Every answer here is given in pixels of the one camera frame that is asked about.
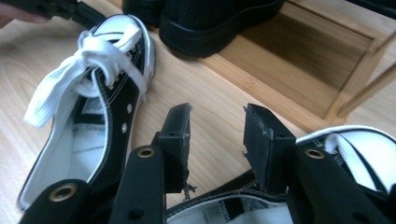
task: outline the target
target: black shoe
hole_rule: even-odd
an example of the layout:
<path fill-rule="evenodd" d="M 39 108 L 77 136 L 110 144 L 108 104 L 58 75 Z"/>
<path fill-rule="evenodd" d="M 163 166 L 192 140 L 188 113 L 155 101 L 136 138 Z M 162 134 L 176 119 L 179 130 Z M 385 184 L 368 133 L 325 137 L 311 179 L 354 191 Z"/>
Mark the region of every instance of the black shoe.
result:
<path fill-rule="evenodd" d="M 387 195 L 370 199 L 388 218 L 396 218 L 396 140 L 393 137 L 370 127 L 339 126 L 299 138 L 296 146 L 299 150 L 326 150 L 331 153 L 340 166 L 350 170 L 351 176 L 362 189 Z M 368 170 L 367 176 L 357 174 L 356 169 Z M 218 189 L 169 208 L 167 223 L 292 223 L 288 205 L 285 203 L 286 198 L 289 198 L 287 194 L 265 193 L 250 170 Z M 315 210 L 304 210 L 302 201 L 299 205 L 310 216 Z"/>
<path fill-rule="evenodd" d="M 292 223 L 286 195 L 262 192 L 252 171 L 167 210 L 167 223 Z"/>
<path fill-rule="evenodd" d="M 78 46 L 40 83 L 25 115 L 37 127 L 54 120 L 21 190 L 22 209 L 61 180 L 83 180 L 92 193 L 120 181 L 134 115 L 153 75 L 153 44 L 138 18 L 116 15 L 83 32 Z"/>
<path fill-rule="evenodd" d="M 132 14 L 148 26 L 160 26 L 165 0 L 122 0 L 122 11 Z"/>
<path fill-rule="evenodd" d="M 273 18 L 284 0 L 167 0 L 160 38 L 170 49 L 207 57 L 228 45 L 250 25 Z"/>

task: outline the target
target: black sneaker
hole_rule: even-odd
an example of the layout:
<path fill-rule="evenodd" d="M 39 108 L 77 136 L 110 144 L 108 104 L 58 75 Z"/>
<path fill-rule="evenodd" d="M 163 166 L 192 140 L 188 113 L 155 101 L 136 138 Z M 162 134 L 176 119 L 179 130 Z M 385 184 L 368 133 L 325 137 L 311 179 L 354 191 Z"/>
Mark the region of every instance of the black sneaker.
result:
<path fill-rule="evenodd" d="M 253 172 L 200 197 L 167 210 L 168 224 L 184 223 L 292 223 L 286 195 L 260 190 Z"/>
<path fill-rule="evenodd" d="M 396 219 L 396 140 L 393 137 L 370 127 L 340 126 L 299 138 L 296 146 L 333 154 L 363 189 L 388 196 L 374 204 L 390 219 Z M 293 223 L 286 204 L 287 194 L 265 193 L 250 170 L 218 189 L 169 208 L 167 223 Z"/>
<path fill-rule="evenodd" d="M 25 115 L 36 127 L 54 120 L 21 190 L 22 209 L 64 179 L 83 180 L 91 192 L 120 181 L 134 115 L 153 76 L 153 44 L 138 18 L 116 15 L 83 32 L 78 48 L 40 83 Z"/>
<path fill-rule="evenodd" d="M 323 149 L 355 181 L 372 192 L 389 194 L 396 184 L 396 140 L 367 126 L 345 125 L 311 133 L 298 148 Z"/>

